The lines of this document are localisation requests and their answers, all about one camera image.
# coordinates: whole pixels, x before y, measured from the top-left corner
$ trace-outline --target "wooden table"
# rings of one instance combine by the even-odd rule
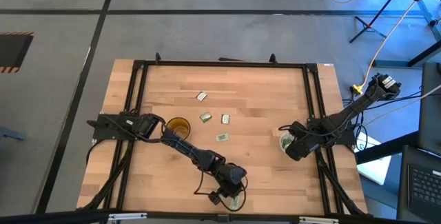
[[[132,64],[133,60],[115,61],[102,109],[106,114],[117,114],[123,109]],[[326,112],[338,112],[342,101],[334,67],[319,64],[318,69]],[[318,116],[312,75],[310,82]],[[208,93],[202,102],[195,98],[200,91]],[[166,121],[176,116],[186,118],[192,126],[189,142],[200,149],[218,152],[227,162],[247,170],[247,202],[238,213],[324,214],[314,153],[296,162],[279,147],[282,132],[278,127],[295,120],[304,123],[309,117],[301,70],[151,65],[141,110],[141,113],[147,112],[162,116]],[[199,119],[204,112],[213,116],[207,123]],[[221,124],[221,114],[231,114],[229,125]],[[221,133],[229,133],[229,141],[217,143],[215,137]],[[152,135],[152,138],[158,137],[159,128]],[[89,203],[108,178],[115,144],[116,141],[104,141],[91,153],[78,207]],[[353,154],[346,147],[336,145],[334,156],[341,185],[366,212]],[[190,160],[172,148],[136,142],[123,209],[227,212],[221,204],[213,205],[206,196],[193,195],[200,177],[201,172]],[[116,204],[118,188],[119,182],[114,188],[111,206]],[[202,192],[217,188],[213,178],[204,177]],[[329,182],[327,189],[331,209],[335,211]]]

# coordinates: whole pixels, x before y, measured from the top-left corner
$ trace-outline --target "concrete floor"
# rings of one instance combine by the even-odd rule
[[[0,8],[101,9],[104,0],[0,0]],[[111,9],[297,9],[378,10],[386,0],[112,0]],[[437,15],[439,0],[424,0]],[[411,0],[393,0],[388,10],[405,10]],[[92,38],[97,16],[0,15],[1,31],[35,31],[18,74],[0,74],[0,125],[28,135],[25,141],[0,143],[0,215],[27,214],[38,192],[59,135],[76,80]],[[396,17],[381,17],[384,33]],[[333,63],[343,98],[363,80],[382,39],[363,34],[353,17],[308,16],[108,16],[94,56],[48,211],[73,210],[83,180],[85,154],[103,102],[115,59],[216,60],[219,57],[267,61]],[[435,42],[421,17],[406,18],[388,40],[379,59],[410,59]],[[420,70],[374,68],[402,83],[402,96],[418,91]],[[366,121],[385,109],[365,113]],[[418,104],[369,125],[369,136],[388,141],[418,129]]]

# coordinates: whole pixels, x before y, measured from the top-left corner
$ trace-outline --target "black cable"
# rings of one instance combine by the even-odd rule
[[[158,139],[158,140],[161,140],[161,141],[177,141],[176,139]],[[199,159],[199,157],[197,157],[197,155],[193,152],[193,151],[191,151],[191,150],[188,150],[188,152],[189,153],[191,153],[196,159],[197,159],[197,163],[199,164],[199,166],[202,166],[201,165],[201,160]],[[121,162],[119,163],[119,165],[118,165],[118,167],[119,166],[122,166],[122,168],[121,169],[123,169],[125,166],[126,166],[126,164],[127,164],[127,159],[126,159],[126,155],[121,159]],[[201,188],[201,185],[202,185],[202,182],[203,182],[203,174],[204,174],[204,171],[203,170],[201,170],[202,171],[202,177],[201,177],[201,183],[200,183],[200,185],[199,185],[199,187],[198,187],[198,189],[195,191],[195,194],[196,194],[196,192]],[[116,174],[113,174],[113,175],[111,175],[110,176],[110,178],[107,180],[107,181],[109,181],[109,182],[111,182],[111,183],[109,183],[109,185],[108,186],[112,186],[112,185],[114,185],[114,183],[115,183],[115,181],[116,181],[116,179],[118,178],[118,176],[119,176],[119,173],[116,173]],[[98,205],[101,203],[101,201],[102,201],[102,199],[103,199],[103,196],[102,195],[106,195],[107,194],[107,192],[108,192],[108,189],[107,190],[103,190],[101,193],[102,194],[100,194],[100,193],[98,193],[97,195],[95,195],[95,197],[92,199],[92,201],[89,203],[89,204],[87,204],[86,206],[85,206],[85,208],[87,207],[87,208],[97,208],[98,207]]]
[[[130,136],[133,136],[135,139],[137,138],[137,139],[140,139],[140,140],[142,140],[142,141],[145,141],[145,142],[148,142],[148,143],[157,143],[158,141],[158,139],[153,139],[153,141],[150,141],[150,140],[148,140],[148,139],[146,139],[144,136],[141,136],[141,135],[137,135],[137,134],[134,134],[134,133],[132,133],[132,132],[130,132],[130,131],[128,131],[128,130],[126,130],[125,128],[123,128],[121,125],[119,125],[116,121],[114,121],[114,120],[112,120],[110,117],[108,117],[108,116],[106,116],[106,115],[101,115],[102,117],[104,117],[105,119],[107,119],[108,121],[110,121],[111,123],[113,123],[118,129],[120,129],[120,131],[122,131],[122,132],[124,132],[124,133],[126,133],[126,134],[129,134]],[[164,124],[164,120],[163,119],[160,119],[160,122],[162,123],[162,124]],[[88,151],[88,155],[87,155],[87,157],[86,157],[86,162],[88,162],[88,160],[89,160],[89,155],[90,155],[90,152],[93,150],[93,148],[94,147],[96,147],[96,145],[98,145],[98,141],[97,141],[97,143],[95,144],[95,145],[93,145],[90,149],[89,149],[89,151]],[[106,189],[104,189],[104,188],[102,188],[101,190],[102,190],[102,194],[104,194],[104,195],[106,195],[107,194],[107,192],[110,190],[110,187],[112,187],[113,185],[114,185],[114,183],[115,183],[115,181],[116,181],[116,179],[118,178],[118,176],[119,176],[119,174],[121,173],[121,171],[122,171],[122,169],[126,166],[126,164],[127,164],[127,156],[128,156],[128,150],[126,151],[126,153],[125,153],[125,155],[124,155],[124,157],[121,159],[121,162],[118,164],[118,166],[117,166],[117,168],[120,168],[121,170],[118,170],[117,172],[118,173],[114,173],[114,174],[111,174],[110,176],[109,176],[109,179],[106,181],[106,184],[108,183],[109,185],[105,185],[107,188]],[[85,207],[88,207],[88,208],[91,208],[91,207],[93,207],[93,208],[97,208],[98,207],[98,205],[100,204],[100,202],[103,200],[103,198],[104,198],[104,196],[102,196],[101,194],[100,194],[100,192],[97,194],[97,195],[95,195],[95,197],[92,199],[92,201],[89,203],[89,204],[87,204]]]
[[[361,118],[360,118],[360,125],[358,125],[358,116],[361,114]],[[354,129],[357,128],[356,131],[356,136],[358,136],[361,132],[361,126],[363,125],[363,122],[365,121],[365,112],[362,111],[358,116],[357,116],[357,120],[356,120],[356,124],[354,125]]]
[[[245,176],[245,180],[247,181],[247,184],[245,184],[245,186],[244,186],[244,190],[246,190],[247,188],[248,188],[248,178],[247,178],[247,176]]]
[[[357,129],[357,135],[356,135],[357,140],[358,140],[358,136],[359,136],[360,133],[361,133],[361,129],[364,129],[364,130],[365,130],[366,141],[365,141],[365,146],[363,147],[363,149],[360,149],[360,147],[359,147],[358,145],[357,145],[357,149],[360,150],[360,151],[363,151],[363,150],[366,149],[366,147],[367,147],[367,144],[368,144],[368,141],[367,141],[368,136],[367,136],[367,129],[366,129],[366,127],[365,127],[364,125],[360,125],[360,126],[358,127],[358,129]]]
[[[96,143],[89,148],[88,154],[85,157],[85,164],[86,165],[89,163],[89,156],[90,156],[90,153],[92,152],[92,150],[103,141],[104,140],[97,140]]]
[[[144,141],[144,142],[146,142],[146,143],[158,143],[158,142],[161,142],[161,141],[176,141],[176,144],[178,144],[178,143],[177,143],[177,141],[178,141],[177,139],[147,139],[147,138],[145,138],[144,136],[141,136],[141,135],[138,135],[138,134],[134,134],[134,133],[132,133],[132,132],[126,130],[125,128],[123,128],[121,125],[119,125],[116,121],[112,120],[112,119],[111,119],[110,117],[108,117],[108,116],[102,115],[102,117],[104,117],[104,118],[106,118],[108,121],[112,122],[112,123],[118,128],[118,129],[120,129],[120,130],[123,131],[124,133],[129,134],[130,136],[133,136],[134,138],[137,138],[137,139],[139,139],[139,140],[142,140],[142,141]],[[160,120],[160,122],[162,123],[161,131],[163,131],[165,121],[162,119],[162,120]],[[198,163],[199,166],[201,167],[201,172],[202,172],[202,173],[201,173],[201,181],[199,182],[199,186],[198,186],[198,188],[194,191],[193,194],[197,194],[197,195],[209,195],[208,193],[198,192],[198,191],[201,189],[201,187],[202,187],[204,173],[206,173],[206,172],[204,172],[203,169],[202,169],[202,164],[201,164],[201,160],[199,159],[199,157],[198,157],[193,151],[191,151],[191,150],[188,150],[188,152],[191,153],[191,154],[196,158],[197,163]],[[246,195],[246,191],[245,191],[245,189],[246,189],[246,187],[243,187],[243,189],[242,189],[242,191],[243,191],[243,193],[244,193],[244,199],[243,199],[242,205],[241,205],[237,210],[232,210],[232,209],[230,209],[229,207],[227,207],[226,204],[222,201],[222,199],[220,199],[220,202],[223,204],[223,206],[224,206],[227,210],[229,210],[229,211],[231,211],[231,212],[237,212],[237,211],[239,211],[239,210],[244,206],[245,201],[246,201],[246,199],[247,199],[247,195]]]
[[[353,99],[355,96],[355,94],[353,93],[353,90],[351,90],[351,98],[350,99],[342,99],[343,103],[348,103],[346,106],[348,106],[349,104],[353,103],[355,100]]]
[[[429,96],[440,96],[440,95],[441,94],[430,94]],[[384,105],[388,105],[388,104],[395,103],[395,102],[398,102],[398,101],[415,99],[415,98],[419,98],[419,97],[421,97],[421,96],[406,96],[406,97],[402,97],[402,98],[399,98],[399,99],[390,100],[390,101],[388,101],[386,103],[383,103],[383,104],[380,104],[380,105],[377,105],[377,106],[374,106],[374,107],[367,108],[366,110],[373,110],[373,109],[382,107]]]
[[[104,196],[109,192],[109,190],[112,188],[112,186],[115,184],[117,178],[119,177],[119,174],[124,170],[126,165],[128,164],[128,154],[129,150],[125,151],[125,154],[119,164],[116,167],[116,170],[113,174],[109,176],[109,179],[104,183],[103,187],[100,189],[98,194],[94,196],[94,198],[88,203],[86,206],[82,207],[84,209],[96,209],[98,208],[101,201],[104,199]]]
[[[418,93],[421,93],[421,89],[418,90],[417,92],[415,92],[415,93],[413,93],[413,94],[410,94],[409,96],[405,96],[405,97],[415,96],[415,95],[418,94]]]
[[[243,202],[242,202],[242,204],[240,205],[240,207],[238,207],[238,208],[235,209],[235,210],[230,209],[229,207],[227,207],[227,205],[222,201],[221,198],[219,198],[219,200],[220,200],[220,203],[222,203],[222,205],[223,205],[227,210],[229,210],[229,211],[231,211],[231,212],[237,212],[237,211],[239,211],[239,210],[241,210],[241,209],[243,208],[243,206],[245,205],[245,201],[247,201],[247,191],[245,190],[245,188],[243,188]]]
[[[379,87],[379,85],[378,85],[378,79],[376,78],[376,88],[375,88],[375,92],[372,94],[372,95],[374,95],[375,96],[375,94],[377,93],[377,90],[378,90],[378,87]],[[368,99],[366,99],[366,101],[364,101],[363,103],[362,103],[362,105],[363,104],[365,104],[367,101],[370,101],[370,98],[368,98]],[[347,128],[347,126],[348,126],[348,124],[349,124],[349,117],[351,117],[351,115],[352,115],[352,113],[354,113],[354,110],[352,110],[352,111],[350,111],[350,113],[347,115],[347,117],[346,117],[346,119],[338,126],[338,127],[336,127],[336,129],[335,130],[333,130],[333,131],[330,131],[330,132],[328,132],[328,133],[326,133],[326,134],[316,134],[316,133],[313,133],[313,132],[310,132],[310,131],[308,131],[308,130],[304,130],[304,129],[300,129],[299,128],[299,130],[301,130],[302,132],[304,132],[305,134],[309,134],[309,135],[313,135],[313,136],[328,136],[328,135],[330,135],[330,134],[333,134],[333,133],[335,133],[335,132],[337,132],[337,131],[340,131],[340,128],[344,125],[344,124],[346,124],[346,126],[345,126],[345,128],[344,128],[344,130],[346,130],[346,128]],[[290,125],[283,125],[283,126],[281,126],[281,127],[279,127],[279,131],[286,131],[286,130],[288,130],[287,129],[287,127],[290,127]]]

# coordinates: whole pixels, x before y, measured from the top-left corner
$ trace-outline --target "amber glass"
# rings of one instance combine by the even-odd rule
[[[182,117],[171,119],[165,127],[172,130],[173,133],[182,139],[186,139],[190,134],[190,123]]]

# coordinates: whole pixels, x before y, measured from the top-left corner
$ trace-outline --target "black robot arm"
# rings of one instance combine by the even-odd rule
[[[306,127],[297,121],[281,127],[279,130],[288,130],[296,138],[285,152],[293,160],[299,161],[320,146],[334,145],[347,132],[352,118],[376,101],[394,99],[400,93],[400,86],[401,83],[397,83],[389,75],[377,74],[369,82],[366,93],[339,113],[321,119],[310,119]]]
[[[160,139],[149,139],[156,126],[161,123],[162,136]],[[88,121],[88,124],[95,128],[93,138],[96,140],[104,139],[136,139],[148,143],[162,143],[174,148],[176,151],[185,155],[192,160],[192,163],[204,174],[213,176],[220,187],[216,192],[200,193],[208,195],[208,198],[215,205],[221,202],[221,196],[236,197],[244,189],[242,179],[247,174],[247,171],[240,166],[233,163],[226,163],[225,157],[211,150],[202,150],[185,139],[177,136],[172,130],[165,128],[165,121],[155,114],[142,114],[134,116],[127,112],[120,112],[119,114],[100,114],[96,121]],[[112,178],[107,181],[111,186]],[[105,194],[106,189],[97,195],[97,199],[93,200],[93,207],[96,203],[101,202],[101,196]]]

